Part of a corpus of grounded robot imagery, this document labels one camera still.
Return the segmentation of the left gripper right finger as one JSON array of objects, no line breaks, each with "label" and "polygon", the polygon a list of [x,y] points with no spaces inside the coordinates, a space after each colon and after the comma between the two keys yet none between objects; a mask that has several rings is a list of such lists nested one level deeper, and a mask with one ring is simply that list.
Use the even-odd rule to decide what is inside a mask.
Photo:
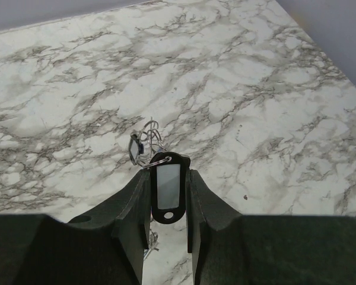
[{"label": "left gripper right finger", "polygon": [[356,284],[356,217],[243,215],[186,175],[195,284]]}]

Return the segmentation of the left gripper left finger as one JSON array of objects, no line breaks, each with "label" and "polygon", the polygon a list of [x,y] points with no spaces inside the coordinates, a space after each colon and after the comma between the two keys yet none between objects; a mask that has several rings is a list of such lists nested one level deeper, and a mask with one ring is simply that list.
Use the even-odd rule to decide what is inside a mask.
[{"label": "left gripper left finger", "polygon": [[150,226],[150,175],[63,223],[0,214],[0,284],[141,284]]}]

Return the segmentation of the keyring bunch with keys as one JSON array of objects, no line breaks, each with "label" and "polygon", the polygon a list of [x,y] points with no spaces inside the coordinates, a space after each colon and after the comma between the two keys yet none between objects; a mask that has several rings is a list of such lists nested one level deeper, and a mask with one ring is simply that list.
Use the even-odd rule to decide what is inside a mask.
[{"label": "keyring bunch with keys", "polygon": [[150,118],[141,129],[134,129],[131,132],[128,154],[134,166],[143,168],[151,161],[153,155],[158,150],[164,148],[158,129],[159,123]]}]

